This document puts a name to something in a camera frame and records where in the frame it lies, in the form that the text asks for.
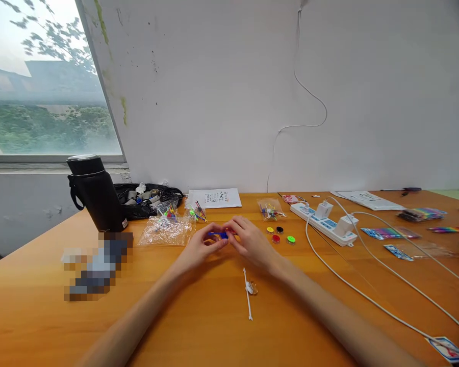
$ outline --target screwdriver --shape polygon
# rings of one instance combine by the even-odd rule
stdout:
[[[404,191],[401,196],[406,196],[410,192],[422,191],[422,188],[403,188],[403,189],[392,189],[392,190],[381,190],[381,191]]]

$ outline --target black plastic bag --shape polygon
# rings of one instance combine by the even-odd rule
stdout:
[[[177,200],[177,207],[182,203],[183,194],[177,188],[170,188],[163,185],[155,185],[153,183],[146,183],[146,191],[153,189],[160,190],[159,196],[160,201],[164,202],[167,200],[174,201]],[[128,200],[128,192],[135,191],[139,186],[138,183],[115,183],[114,188],[116,189],[117,198],[122,204],[124,214],[126,215],[127,220],[137,220],[137,219],[146,219],[157,214],[156,209],[152,209],[149,206],[149,202],[146,206],[143,205],[124,205]]]

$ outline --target black water bottle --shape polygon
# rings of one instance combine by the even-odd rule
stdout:
[[[66,160],[71,175],[71,198],[78,208],[87,208],[99,232],[121,232],[128,226],[110,175],[98,155],[74,155]]]

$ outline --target white charger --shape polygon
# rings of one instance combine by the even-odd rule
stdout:
[[[359,220],[352,215],[343,216],[337,223],[337,226],[333,232],[339,237],[345,237],[350,235],[354,229],[354,224],[357,224]]]
[[[319,220],[323,220],[328,218],[330,212],[332,211],[333,205],[331,205],[328,201],[324,201],[318,205],[316,209],[315,217]]]

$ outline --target finger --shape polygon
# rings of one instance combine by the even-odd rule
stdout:
[[[240,227],[233,219],[223,225],[224,228],[231,228],[236,233],[243,233],[243,228]]]
[[[206,233],[204,235],[204,241],[205,240],[213,240],[214,238],[213,237],[216,237],[216,239],[214,239],[215,241],[219,240],[220,238],[218,238],[218,236],[216,235],[213,235],[213,234],[210,234],[212,232],[215,232],[215,233],[223,233],[224,232],[224,229],[223,227],[221,227],[220,225],[217,225],[216,223],[212,223],[214,224],[214,226],[211,228],[211,231]]]
[[[206,237],[204,237],[204,243],[209,242],[209,241],[217,242],[219,240],[220,240],[220,238],[218,236],[216,236],[216,235],[209,235],[208,234],[208,235],[206,235]]]
[[[248,218],[245,218],[245,217],[241,217],[243,218],[243,220],[245,221],[245,223],[250,227],[250,226],[253,226],[253,223],[248,219]]]
[[[226,232],[228,235],[229,243],[238,251],[240,255],[246,255],[247,251],[235,238],[235,236],[231,232]]]
[[[248,228],[248,223],[245,222],[245,218],[243,218],[242,216],[234,216],[233,220],[243,229]]]
[[[215,242],[212,245],[206,246],[205,252],[207,255],[212,254],[216,251],[221,250],[227,244],[228,244],[228,239],[219,240],[218,242]]]
[[[198,230],[195,235],[199,236],[201,239],[204,239],[209,232],[217,232],[220,227],[216,223],[210,223],[206,227]]]

